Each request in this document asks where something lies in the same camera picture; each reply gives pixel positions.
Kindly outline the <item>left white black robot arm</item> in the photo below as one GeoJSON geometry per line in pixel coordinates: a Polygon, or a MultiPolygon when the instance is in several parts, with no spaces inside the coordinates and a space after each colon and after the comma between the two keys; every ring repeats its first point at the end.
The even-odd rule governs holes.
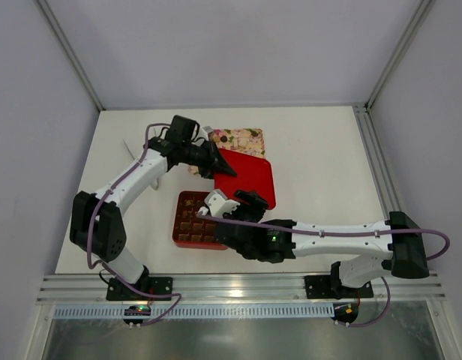
{"type": "Polygon", "coordinates": [[[197,167],[204,179],[237,175],[214,142],[198,137],[197,121],[174,115],[164,128],[164,137],[151,136],[148,125],[141,155],[101,189],[80,191],[70,218],[70,241],[85,251],[87,266],[103,266],[132,293],[148,299],[154,298],[149,270],[126,247],[125,212],[152,182],[179,164],[197,167]]]}

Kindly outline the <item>red chocolate box with insert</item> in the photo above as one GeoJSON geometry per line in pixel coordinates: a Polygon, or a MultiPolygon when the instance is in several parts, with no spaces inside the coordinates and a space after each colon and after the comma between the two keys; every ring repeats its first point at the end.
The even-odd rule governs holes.
{"type": "Polygon", "coordinates": [[[178,195],[172,240],[179,248],[225,251],[227,247],[215,240],[216,223],[197,217],[208,195],[205,191],[184,190],[178,195]]]}

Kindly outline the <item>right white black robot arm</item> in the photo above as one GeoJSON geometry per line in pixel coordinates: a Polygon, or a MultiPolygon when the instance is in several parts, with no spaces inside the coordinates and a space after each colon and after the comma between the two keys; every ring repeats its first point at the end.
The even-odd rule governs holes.
{"type": "Polygon", "coordinates": [[[422,234],[402,211],[388,219],[355,226],[320,226],[290,219],[264,221],[269,204],[256,192],[239,190],[235,199],[213,190],[199,210],[216,222],[214,239],[246,260],[277,264],[317,255],[348,255],[331,265],[336,298],[369,281],[391,275],[423,279],[429,275],[422,234]]]}

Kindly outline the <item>red box lid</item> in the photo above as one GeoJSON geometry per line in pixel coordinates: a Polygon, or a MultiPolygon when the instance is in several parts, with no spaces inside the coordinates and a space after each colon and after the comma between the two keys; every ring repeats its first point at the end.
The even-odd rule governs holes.
{"type": "Polygon", "coordinates": [[[237,190],[255,191],[268,203],[268,208],[276,206],[272,165],[265,159],[221,149],[220,154],[234,169],[237,176],[216,173],[214,188],[221,190],[228,198],[235,200],[237,190]]]}

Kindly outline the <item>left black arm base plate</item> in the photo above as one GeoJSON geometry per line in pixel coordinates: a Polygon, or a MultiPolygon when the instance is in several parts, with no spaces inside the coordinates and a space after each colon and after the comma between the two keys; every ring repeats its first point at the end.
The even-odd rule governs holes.
{"type": "MultiPolygon", "coordinates": [[[[166,296],[166,298],[157,298],[157,301],[168,301],[171,299],[173,279],[171,277],[152,277],[146,275],[144,278],[138,280],[137,283],[131,283],[130,285],[141,293],[166,296]]],[[[111,302],[148,301],[151,298],[137,294],[125,286],[117,277],[111,277],[108,281],[106,300],[111,302]]]]}

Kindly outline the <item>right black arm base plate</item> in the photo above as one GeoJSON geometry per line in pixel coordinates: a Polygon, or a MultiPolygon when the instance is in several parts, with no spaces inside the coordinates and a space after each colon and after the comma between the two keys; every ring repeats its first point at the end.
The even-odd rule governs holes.
{"type": "Polygon", "coordinates": [[[338,276],[330,274],[304,276],[307,299],[371,299],[374,291],[370,282],[359,288],[343,286],[338,276]]]}

